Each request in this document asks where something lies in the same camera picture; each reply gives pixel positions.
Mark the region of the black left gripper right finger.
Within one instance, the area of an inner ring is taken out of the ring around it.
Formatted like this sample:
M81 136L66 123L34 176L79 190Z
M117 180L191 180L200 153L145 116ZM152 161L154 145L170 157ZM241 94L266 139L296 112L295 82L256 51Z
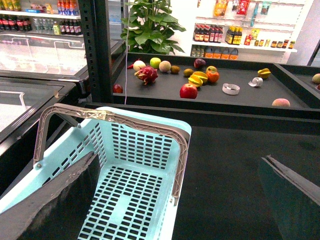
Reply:
M260 182L284 240L320 238L320 187L270 155L258 166Z

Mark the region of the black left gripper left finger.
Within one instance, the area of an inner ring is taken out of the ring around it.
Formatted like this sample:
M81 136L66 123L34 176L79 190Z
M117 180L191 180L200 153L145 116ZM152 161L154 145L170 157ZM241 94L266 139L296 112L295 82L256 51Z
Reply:
M93 152L0 215L2 240L76 240L100 175Z

